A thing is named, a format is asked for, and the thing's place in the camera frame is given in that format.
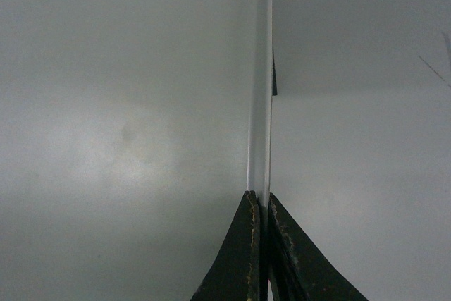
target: wall surface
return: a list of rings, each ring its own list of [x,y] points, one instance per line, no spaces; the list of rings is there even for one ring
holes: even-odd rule
[[[246,186],[257,0],[0,0],[0,300],[189,300]],[[274,0],[271,189],[369,300],[451,295],[451,0]]]
[[[451,295],[451,0],[274,0],[271,190],[369,300]]]
[[[247,181],[257,0],[0,0],[0,300],[189,300]]]

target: gray wall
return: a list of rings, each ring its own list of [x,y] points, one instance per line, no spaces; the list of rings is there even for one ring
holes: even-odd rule
[[[271,190],[370,300],[451,295],[451,0],[274,0]]]

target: thin wire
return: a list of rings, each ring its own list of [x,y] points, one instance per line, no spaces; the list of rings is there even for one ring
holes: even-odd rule
[[[421,61],[423,61],[426,66],[428,66],[449,88],[451,88],[451,85],[448,83],[448,81],[446,81],[440,74],[438,74],[438,72],[436,70],[434,70],[434,68],[429,65],[429,63],[424,60],[420,55],[418,55],[418,57],[421,59]]]

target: white wall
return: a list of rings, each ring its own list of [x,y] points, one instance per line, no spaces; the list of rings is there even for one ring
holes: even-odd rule
[[[271,190],[380,301],[451,295],[451,0],[274,0]]]

